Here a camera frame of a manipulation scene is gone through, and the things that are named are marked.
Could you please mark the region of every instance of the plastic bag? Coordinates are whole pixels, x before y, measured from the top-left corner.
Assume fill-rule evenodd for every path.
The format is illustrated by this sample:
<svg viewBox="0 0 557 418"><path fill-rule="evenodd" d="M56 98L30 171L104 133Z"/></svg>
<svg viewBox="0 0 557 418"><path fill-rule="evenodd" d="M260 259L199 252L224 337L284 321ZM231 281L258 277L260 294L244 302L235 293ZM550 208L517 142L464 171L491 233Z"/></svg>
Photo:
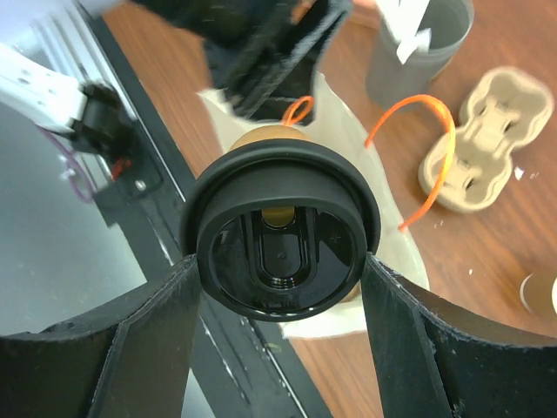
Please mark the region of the plastic bag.
<svg viewBox="0 0 557 418"><path fill-rule="evenodd" d="M314 142L337 152L359 169L372 189L380 209L381 239L377 256L393 270L429 290L426 268L412 235L408 230L400 232L397 229L403 219L391 194L379 154L374 147L369 150L364 148L366 130L348 106L331 90L325 76L319 74L315 83L315 120L308 126L297 128ZM222 91L204 90L199 96L209 112L223 152L227 152L246 132L269 125L235 117L232 108L225 102ZM285 338L323 338L367 330L361 293L314 317L280 325Z"/></svg>

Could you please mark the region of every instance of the white paper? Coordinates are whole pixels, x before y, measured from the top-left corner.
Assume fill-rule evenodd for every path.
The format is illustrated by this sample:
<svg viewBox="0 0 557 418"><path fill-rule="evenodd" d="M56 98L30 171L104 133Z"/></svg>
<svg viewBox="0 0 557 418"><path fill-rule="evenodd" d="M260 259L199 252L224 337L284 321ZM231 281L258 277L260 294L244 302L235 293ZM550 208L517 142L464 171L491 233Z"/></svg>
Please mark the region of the white paper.
<svg viewBox="0 0 557 418"><path fill-rule="evenodd" d="M432 30L427 28L419 31L414 37L403 40L397 48L397 57L401 64L406 64L408 58L414 51L429 51L429 44L432 41Z"/></svg>
<svg viewBox="0 0 557 418"><path fill-rule="evenodd" d="M429 0L400 0L397 20L402 30L402 40L416 36L428 4Z"/></svg>

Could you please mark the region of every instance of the screw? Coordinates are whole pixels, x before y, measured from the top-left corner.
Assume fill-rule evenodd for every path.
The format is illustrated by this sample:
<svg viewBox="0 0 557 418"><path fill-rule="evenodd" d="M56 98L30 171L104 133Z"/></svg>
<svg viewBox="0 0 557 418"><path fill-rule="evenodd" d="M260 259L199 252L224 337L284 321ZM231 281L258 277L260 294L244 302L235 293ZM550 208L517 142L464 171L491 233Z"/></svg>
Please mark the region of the screw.
<svg viewBox="0 0 557 418"><path fill-rule="evenodd" d="M147 188L147 185L145 184L145 182L143 180L136 180L136 188L140 192L143 192Z"/></svg>

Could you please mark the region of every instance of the gray cup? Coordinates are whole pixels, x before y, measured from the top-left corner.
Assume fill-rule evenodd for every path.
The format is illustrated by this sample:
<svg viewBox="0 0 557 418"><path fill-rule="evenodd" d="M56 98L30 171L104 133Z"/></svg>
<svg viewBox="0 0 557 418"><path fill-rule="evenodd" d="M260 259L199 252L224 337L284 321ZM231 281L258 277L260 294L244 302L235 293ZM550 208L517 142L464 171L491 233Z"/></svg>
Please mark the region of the gray cup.
<svg viewBox="0 0 557 418"><path fill-rule="evenodd" d="M370 99L386 110L404 98L425 93L466 39L472 21L469 0L430 0L419 26L432 30L429 51L413 52L405 64L397 58L398 45L381 21L366 76Z"/></svg>

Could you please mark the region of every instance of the white tag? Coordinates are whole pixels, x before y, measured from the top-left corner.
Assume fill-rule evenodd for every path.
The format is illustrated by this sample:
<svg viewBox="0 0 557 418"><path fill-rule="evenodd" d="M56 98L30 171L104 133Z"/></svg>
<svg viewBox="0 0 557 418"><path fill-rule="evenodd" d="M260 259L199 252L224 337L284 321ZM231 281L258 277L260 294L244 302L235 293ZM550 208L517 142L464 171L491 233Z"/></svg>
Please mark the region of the white tag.
<svg viewBox="0 0 557 418"><path fill-rule="evenodd" d="M432 41L432 30L427 28L419 31L415 37L411 37L400 43L397 48L397 57L401 64L405 64L408 58L416 50L427 52Z"/></svg>

